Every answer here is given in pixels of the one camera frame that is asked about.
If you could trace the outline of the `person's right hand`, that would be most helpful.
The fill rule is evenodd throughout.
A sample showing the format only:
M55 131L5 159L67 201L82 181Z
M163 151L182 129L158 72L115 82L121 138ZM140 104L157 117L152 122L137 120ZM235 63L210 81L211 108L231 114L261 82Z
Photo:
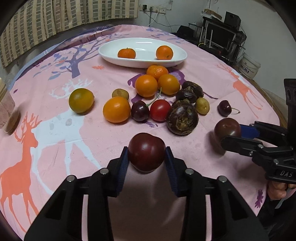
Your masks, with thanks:
M287 189L295 189L295 184L268 181L267 194L271 200L280 200L287 196Z

